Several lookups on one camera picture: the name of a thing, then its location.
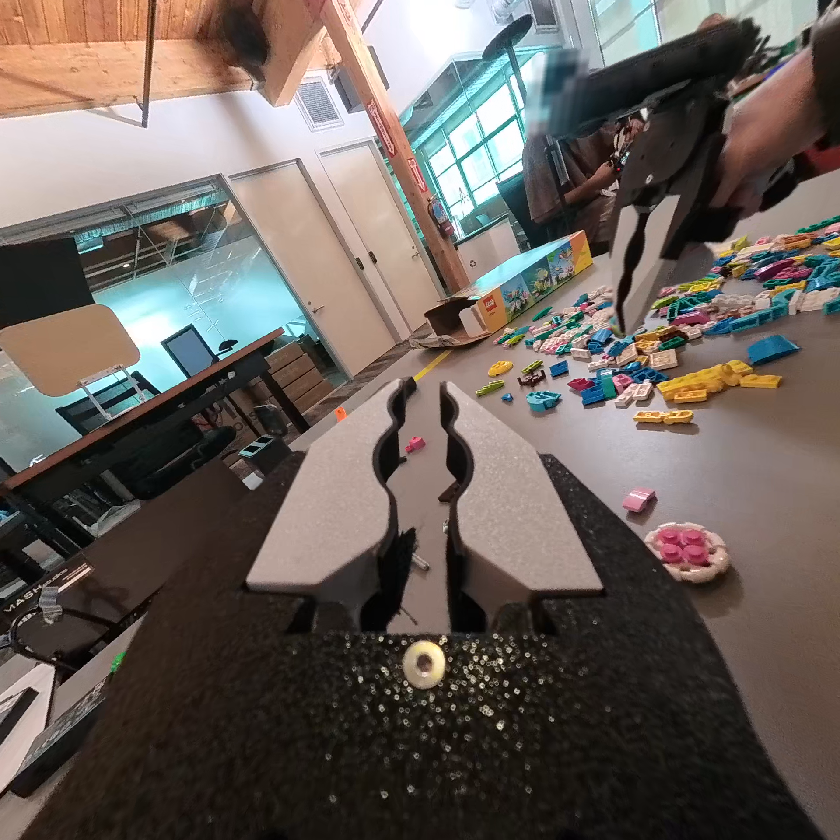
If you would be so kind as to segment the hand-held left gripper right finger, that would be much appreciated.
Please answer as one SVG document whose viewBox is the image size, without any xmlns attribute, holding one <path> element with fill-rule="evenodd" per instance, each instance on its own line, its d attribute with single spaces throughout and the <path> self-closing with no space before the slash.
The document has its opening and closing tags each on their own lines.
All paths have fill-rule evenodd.
<svg viewBox="0 0 840 840">
<path fill-rule="evenodd" d="M 453 632 L 486 632 L 506 608 L 600 596 L 603 582 L 538 451 L 453 382 L 439 387 L 453 479 L 447 602 Z"/>
</svg>

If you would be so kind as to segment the pile of colourful toy bricks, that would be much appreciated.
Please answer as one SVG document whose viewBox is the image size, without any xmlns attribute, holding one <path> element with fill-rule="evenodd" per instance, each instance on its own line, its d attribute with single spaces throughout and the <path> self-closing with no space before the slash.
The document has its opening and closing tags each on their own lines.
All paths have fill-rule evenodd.
<svg viewBox="0 0 840 840">
<path fill-rule="evenodd" d="M 583 406 L 662 410 L 655 386 L 689 373 L 676 369 L 690 345 L 801 313 L 838 315 L 838 229 L 833 216 L 791 234 L 733 239 L 702 276 L 661 287 L 634 332 L 620 332 L 613 289 L 600 286 L 564 308 L 541 308 L 519 327 L 509 323 L 495 345 L 536 353 L 518 376 L 542 367 L 547 380 L 540 385 L 552 380 L 552 364 L 568 361 L 570 372 L 559 379 Z"/>
</svg>

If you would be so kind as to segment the person's right forearm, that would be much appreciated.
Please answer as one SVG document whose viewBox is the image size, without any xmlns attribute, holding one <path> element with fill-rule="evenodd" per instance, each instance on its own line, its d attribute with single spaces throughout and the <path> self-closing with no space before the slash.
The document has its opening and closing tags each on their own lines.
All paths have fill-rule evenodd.
<svg viewBox="0 0 840 840">
<path fill-rule="evenodd" d="M 839 144 L 839 2 L 819 2 L 811 26 L 814 97 L 828 143 Z"/>
</svg>

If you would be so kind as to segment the grey desk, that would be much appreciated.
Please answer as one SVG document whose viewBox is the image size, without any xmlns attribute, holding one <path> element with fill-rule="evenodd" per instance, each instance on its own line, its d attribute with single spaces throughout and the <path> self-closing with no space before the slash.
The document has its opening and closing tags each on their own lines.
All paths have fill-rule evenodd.
<svg viewBox="0 0 840 840">
<path fill-rule="evenodd" d="M 546 636 L 446 633 L 434 698 L 407 638 L 285 634 L 250 595 L 289 479 L 253 493 L 221 570 L 154 604 L 104 712 L 22 838 L 838 838 L 838 318 L 812 311 L 689 346 L 683 372 L 773 333 L 776 390 L 733 388 L 689 425 L 636 425 L 567 386 L 539 416 L 478 404 L 546 454 L 602 596 Z M 623 509 L 635 487 L 657 500 Z M 644 544 L 720 535 L 731 567 L 675 581 Z"/>
</svg>

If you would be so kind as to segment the colourful cardboard box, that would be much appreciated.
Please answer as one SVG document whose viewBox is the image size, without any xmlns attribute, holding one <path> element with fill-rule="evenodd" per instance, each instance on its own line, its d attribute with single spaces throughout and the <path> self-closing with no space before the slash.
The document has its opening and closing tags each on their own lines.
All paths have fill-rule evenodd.
<svg viewBox="0 0 840 840">
<path fill-rule="evenodd" d="M 466 347 L 496 333 L 592 265 L 583 230 L 511 257 L 426 311 L 431 332 L 415 350 Z"/>
</svg>

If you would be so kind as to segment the stack of cardboard boxes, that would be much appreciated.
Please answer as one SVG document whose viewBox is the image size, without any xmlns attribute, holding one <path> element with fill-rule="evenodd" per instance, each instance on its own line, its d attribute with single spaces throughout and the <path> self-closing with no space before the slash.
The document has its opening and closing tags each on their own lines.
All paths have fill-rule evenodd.
<svg viewBox="0 0 840 840">
<path fill-rule="evenodd" d="M 329 367 L 330 358 L 322 351 L 320 342 L 303 333 L 295 339 L 290 335 L 280 336 L 273 342 L 266 356 L 268 376 L 291 399 L 301 415 L 335 390 L 335 384 L 327 377 L 327 373 L 337 370 Z M 234 392 L 233 401 L 255 425 L 261 424 L 257 418 L 256 407 L 273 405 L 280 409 L 282 421 L 288 427 L 294 428 L 288 414 L 272 395 L 260 374 L 244 388 Z"/>
</svg>

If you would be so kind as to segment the paned window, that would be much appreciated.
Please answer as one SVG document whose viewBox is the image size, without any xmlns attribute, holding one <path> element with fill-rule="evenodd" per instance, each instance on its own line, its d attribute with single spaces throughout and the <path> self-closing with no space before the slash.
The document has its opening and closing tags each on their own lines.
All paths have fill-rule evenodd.
<svg viewBox="0 0 840 840">
<path fill-rule="evenodd" d="M 507 211 L 498 183 L 522 171 L 524 101 L 508 55 L 457 59 L 401 115 L 430 192 L 458 238 Z"/>
</svg>

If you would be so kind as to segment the yellow tape strip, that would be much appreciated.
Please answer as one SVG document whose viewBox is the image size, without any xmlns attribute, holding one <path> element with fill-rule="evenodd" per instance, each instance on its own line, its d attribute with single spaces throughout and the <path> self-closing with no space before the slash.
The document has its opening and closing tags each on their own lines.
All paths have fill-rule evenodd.
<svg viewBox="0 0 840 840">
<path fill-rule="evenodd" d="M 453 350 L 454 348 L 444 350 L 428 362 L 420 371 L 414 373 L 412 378 L 415 383 L 419 383 L 426 375 L 428 375 L 431 371 L 434 371 L 441 363 L 446 361 L 450 354 L 452 354 Z"/>
</svg>

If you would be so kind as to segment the brown wooden table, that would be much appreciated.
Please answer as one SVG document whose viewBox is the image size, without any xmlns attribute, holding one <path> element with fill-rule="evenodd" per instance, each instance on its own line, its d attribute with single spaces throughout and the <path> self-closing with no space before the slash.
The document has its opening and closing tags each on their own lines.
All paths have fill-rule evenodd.
<svg viewBox="0 0 840 840">
<path fill-rule="evenodd" d="M 211 365 L 117 419 L 63 447 L 46 459 L 2 482 L 2 497 L 19 496 L 34 505 L 47 504 L 134 457 L 140 449 L 204 408 L 260 378 L 298 432 L 309 423 L 288 394 L 270 376 L 264 347 L 284 333 L 278 328 Z"/>
</svg>

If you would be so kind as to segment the white door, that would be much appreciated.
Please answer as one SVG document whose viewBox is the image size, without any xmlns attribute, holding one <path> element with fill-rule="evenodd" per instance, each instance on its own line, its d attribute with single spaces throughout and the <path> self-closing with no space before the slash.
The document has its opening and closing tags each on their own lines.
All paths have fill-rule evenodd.
<svg viewBox="0 0 840 840">
<path fill-rule="evenodd" d="M 326 150 L 322 167 L 411 333 L 442 297 L 410 217 L 372 141 Z"/>
<path fill-rule="evenodd" d="M 398 343 L 399 333 L 299 161 L 228 181 L 311 324 L 347 372 L 358 373 Z"/>
</svg>

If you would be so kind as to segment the black printed box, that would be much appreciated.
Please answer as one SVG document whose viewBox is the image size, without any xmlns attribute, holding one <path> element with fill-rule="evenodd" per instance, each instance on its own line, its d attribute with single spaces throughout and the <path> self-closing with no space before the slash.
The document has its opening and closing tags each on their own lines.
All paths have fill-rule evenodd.
<svg viewBox="0 0 840 840">
<path fill-rule="evenodd" d="M 84 580 L 93 572 L 93 566 L 81 556 L 63 560 L 54 568 L 47 570 L 45 574 L 33 583 L 21 583 L 16 588 L 8 591 L 2 590 L 1 599 L 1 635 L 2 643 L 8 641 L 9 628 L 13 620 L 21 615 L 28 614 L 39 605 L 41 592 L 57 590 L 59 593 Z"/>
</svg>

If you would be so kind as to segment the black flag panel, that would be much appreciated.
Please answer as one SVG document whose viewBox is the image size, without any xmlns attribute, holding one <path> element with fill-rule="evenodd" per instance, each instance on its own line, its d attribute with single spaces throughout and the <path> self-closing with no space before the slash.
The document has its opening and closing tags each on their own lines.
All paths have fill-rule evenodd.
<svg viewBox="0 0 840 840">
<path fill-rule="evenodd" d="M 94 303 L 72 237 L 1 247 L 1 328 Z"/>
</svg>

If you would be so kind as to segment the dark round ceiling fixture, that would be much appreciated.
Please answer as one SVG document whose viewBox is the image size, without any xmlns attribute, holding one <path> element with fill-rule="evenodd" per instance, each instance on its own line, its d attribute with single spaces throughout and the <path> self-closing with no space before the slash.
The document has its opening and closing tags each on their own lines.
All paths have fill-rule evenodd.
<svg viewBox="0 0 840 840">
<path fill-rule="evenodd" d="M 251 2 L 227 1 L 220 17 L 223 40 L 243 67 L 262 68 L 270 42 Z"/>
</svg>

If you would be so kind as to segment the black hanging pipe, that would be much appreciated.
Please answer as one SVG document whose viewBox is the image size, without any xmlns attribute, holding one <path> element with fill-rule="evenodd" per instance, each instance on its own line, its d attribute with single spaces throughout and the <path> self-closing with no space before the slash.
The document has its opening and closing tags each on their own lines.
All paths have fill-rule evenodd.
<svg viewBox="0 0 840 840">
<path fill-rule="evenodd" d="M 146 10 L 146 29 L 143 49 L 143 84 L 142 97 L 139 100 L 140 126 L 146 130 L 150 124 L 152 76 L 154 70 L 155 28 L 158 16 L 158 2 L 148 2 Z"/>
</svg>

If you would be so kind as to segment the wooden post with red signs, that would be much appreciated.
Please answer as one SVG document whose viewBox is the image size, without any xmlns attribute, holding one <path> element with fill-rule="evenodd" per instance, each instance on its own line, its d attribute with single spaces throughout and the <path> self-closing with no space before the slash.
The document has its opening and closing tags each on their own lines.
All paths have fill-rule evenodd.
<svg viewBox="0 0 840 840">
<path fill-rule="evenodd" d="M 427 197 L 431 192 L 368 45 L 364 42 L 358 18 L 350 2 L 309 1 L 307 5 L 312 17 L 325 27 L 334 48 L 339 52 L 342 64 L 350 74 L 447 289 L 461 291 L 469 285 L 465 268 L 452 241 L 439 236 L 427 214 Z"/>
</svg>

